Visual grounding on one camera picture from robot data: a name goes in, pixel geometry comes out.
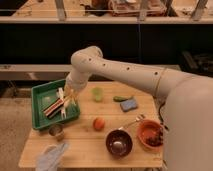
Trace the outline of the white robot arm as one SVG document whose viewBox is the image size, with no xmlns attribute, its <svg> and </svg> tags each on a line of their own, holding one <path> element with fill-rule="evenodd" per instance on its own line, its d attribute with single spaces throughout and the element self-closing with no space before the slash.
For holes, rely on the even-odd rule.
<svg viewBox="0 0 213 171">
<path fill-rule="evenodd" d="M 65 79 L 67 96 L 77 96 L 95 74 L 165 102 L 163 171 L 213 171 L 213 78 L 106 60 L 97 46 L 73 53 L 71 64 Z"/>
</svg>

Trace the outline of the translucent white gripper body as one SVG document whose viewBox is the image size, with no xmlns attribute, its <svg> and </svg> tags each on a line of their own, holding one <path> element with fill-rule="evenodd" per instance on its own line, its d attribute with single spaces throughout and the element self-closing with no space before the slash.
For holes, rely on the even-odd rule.
<svg viewBox="0 0 213 171">
<path fill-rule="evenodd" d="M 88 79 L 69 73 L 65 79 L 64 95 L 69 98 L 76 96 L 86 87 Z"/>
</svg>

